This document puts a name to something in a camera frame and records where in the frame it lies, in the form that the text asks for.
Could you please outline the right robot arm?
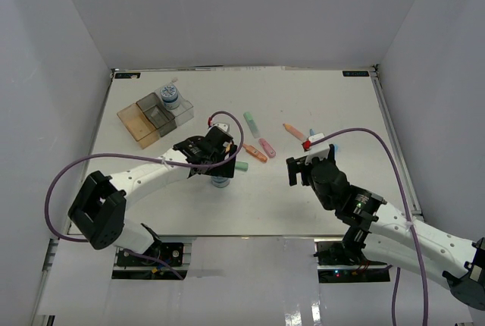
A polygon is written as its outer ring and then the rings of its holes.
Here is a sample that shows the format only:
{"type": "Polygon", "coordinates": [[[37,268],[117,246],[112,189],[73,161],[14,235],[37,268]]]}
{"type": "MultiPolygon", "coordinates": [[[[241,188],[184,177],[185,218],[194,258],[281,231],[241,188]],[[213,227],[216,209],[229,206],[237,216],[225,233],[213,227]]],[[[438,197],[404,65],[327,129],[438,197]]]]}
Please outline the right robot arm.
{"type": "Polygon", "coordinates": [[[467,240],[407,219],[382,196],[352,185],[336,165],[333,146],[290,157],[286,166],[289,185],[311,187],[322,207],[348,225],[342,244],[347,262],[367,259],[425,273],[458,301],[484,309],[483,239],[467,240]]]}

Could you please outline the yellow orange highlighter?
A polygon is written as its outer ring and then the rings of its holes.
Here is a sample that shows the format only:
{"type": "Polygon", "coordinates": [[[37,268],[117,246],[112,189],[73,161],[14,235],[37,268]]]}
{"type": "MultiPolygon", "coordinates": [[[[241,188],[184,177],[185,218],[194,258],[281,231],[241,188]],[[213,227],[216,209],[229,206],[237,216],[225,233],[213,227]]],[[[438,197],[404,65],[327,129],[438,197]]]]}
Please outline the yellow orange highlighter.
{"type": "Polygon", "coordinates": [[[304,142],[307,140],[307,136],[297,130],[294,126],[291,124],[283,124],[283,127],[285,130],[290,133],[292,136],[294,136],[296,139],[298,139],[300,142],[304,142]]]}

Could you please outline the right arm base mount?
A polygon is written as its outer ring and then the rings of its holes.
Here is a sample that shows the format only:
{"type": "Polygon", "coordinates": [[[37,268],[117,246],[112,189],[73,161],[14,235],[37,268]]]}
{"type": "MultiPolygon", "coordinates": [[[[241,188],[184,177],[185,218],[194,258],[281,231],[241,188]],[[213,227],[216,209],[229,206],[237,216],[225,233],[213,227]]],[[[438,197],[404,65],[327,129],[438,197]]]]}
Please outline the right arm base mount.
{"type": "Polygon", "coordinates": [[[314,246],[314,257],[319,266],[350,267],[357,274],[370,270],[372,267],[383,270],[392,268],[392,265],[371,261],[360,252],[347,249],[340,238],[315,238],[314,246]]]}

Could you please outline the blue lidded jar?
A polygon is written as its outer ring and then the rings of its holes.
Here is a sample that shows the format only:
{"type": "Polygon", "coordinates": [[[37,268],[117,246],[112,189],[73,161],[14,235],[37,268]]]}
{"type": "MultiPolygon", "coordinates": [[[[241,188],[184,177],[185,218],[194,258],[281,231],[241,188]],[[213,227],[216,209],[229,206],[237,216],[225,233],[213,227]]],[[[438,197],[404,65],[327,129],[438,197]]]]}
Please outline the blue lidded jar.
{"type": "Polygon", "coordinates": [[[230,178],[213,176],[211,178],[211,183],[214,187],[224,188],[230,184],[230,178]]]}
{"type": "Polygon", "coordinates": [[[168,84],[160,88],[160,98],[165,108],[174,110],[180,105],[180,94],[173,84],[168,84]]]}

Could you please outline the green capped highlighter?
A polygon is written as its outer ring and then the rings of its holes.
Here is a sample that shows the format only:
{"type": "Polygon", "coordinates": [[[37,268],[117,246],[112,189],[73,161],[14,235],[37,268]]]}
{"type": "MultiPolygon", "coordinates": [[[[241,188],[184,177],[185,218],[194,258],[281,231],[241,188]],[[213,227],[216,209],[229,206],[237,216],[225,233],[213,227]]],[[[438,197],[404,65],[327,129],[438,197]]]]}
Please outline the green capped highlighter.
{"type": "Polygon", "coordinates": [[[246,121],[246,123],[249,127],[249,130],[250,130],[251,134],[253,135],[253,137],[255,139],[260,138],[261,134],[259,132],[258,126],[257,126],[255,119],[253,118],[252,114],[249,111],[246,111],[243,114],[243,117],[245,118],[245,121],[246,121]]]}

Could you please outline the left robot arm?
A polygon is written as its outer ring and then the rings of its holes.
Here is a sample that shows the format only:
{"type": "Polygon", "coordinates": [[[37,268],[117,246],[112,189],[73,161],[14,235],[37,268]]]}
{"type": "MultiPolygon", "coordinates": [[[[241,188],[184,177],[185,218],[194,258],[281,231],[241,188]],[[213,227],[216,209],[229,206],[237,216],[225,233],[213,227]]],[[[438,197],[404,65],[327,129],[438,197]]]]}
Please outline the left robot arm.
{"type": "Polygon", "coordinates": [[[218,126],[205,136],[173,145],[153,162],[104,175],[94,171],[81,186],[68,216],[95,250],[116,246],[132,251],[145,265],[160,256],[160,240],[148,225],[131,221],[126,211],[151,193],[195,175],[232,178],[238,145],[218,126]]]}

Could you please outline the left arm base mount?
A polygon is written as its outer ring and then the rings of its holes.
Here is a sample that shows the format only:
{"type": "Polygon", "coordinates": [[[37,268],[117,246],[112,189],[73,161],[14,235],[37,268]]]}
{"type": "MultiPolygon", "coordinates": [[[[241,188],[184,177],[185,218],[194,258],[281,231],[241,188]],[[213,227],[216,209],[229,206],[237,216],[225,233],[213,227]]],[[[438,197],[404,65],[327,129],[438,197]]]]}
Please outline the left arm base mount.
{"type": "MultiPolygon", "coordinates": [[[[143,255],[162,260],[163,262],[166,262],[169,266],[175,268],[183,264],[184,248],[185,246],[183,243],[163,242],[161,244],[154,245],[145,253],[143,253],[143,255]]],[[[164,267],[159,262],[131,255],[124,250],[120,250],[117,252],[115,265],[124,268],[153,266],[159,268],[164,267]]]]}

